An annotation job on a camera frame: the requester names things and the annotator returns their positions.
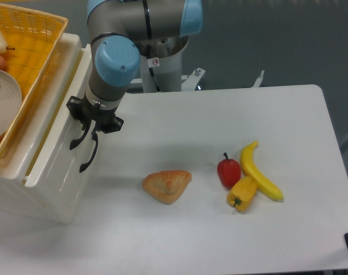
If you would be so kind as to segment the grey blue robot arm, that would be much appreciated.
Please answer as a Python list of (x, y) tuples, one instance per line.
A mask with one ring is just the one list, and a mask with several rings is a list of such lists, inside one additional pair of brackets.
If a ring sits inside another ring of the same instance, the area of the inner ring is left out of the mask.
[(89, 1), (92, 71), (82, 98), (67, 103), (84, 133), (119, 131), (116, 109), (140, 73), (144, 90), (181, 90), (181, 53), (203, 28), (200, 1)]

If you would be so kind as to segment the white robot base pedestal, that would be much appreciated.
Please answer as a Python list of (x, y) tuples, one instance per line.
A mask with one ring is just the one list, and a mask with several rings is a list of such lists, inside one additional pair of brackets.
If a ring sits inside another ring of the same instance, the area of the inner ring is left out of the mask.
[(182, 55), (189, 37), (169, 37), (136, 44), (140, 52), (140, 78), (131, 81), (132, 93), (200, 91), (205, 69), (197, 67), (191, 74), (182, 74)]

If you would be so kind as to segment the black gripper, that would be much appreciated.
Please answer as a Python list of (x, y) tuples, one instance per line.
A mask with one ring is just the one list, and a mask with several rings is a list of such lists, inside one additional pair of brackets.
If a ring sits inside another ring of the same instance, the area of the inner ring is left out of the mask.
[(87, 124), (97, 123), (97, 130), (103, 133), (118, 132), (122, 129), (124, 120), (115, 115), (116, 108), (103, 110), (102, 106), (92, 106), (86, 99), (71, 96), (66, 106), (74, 120)]

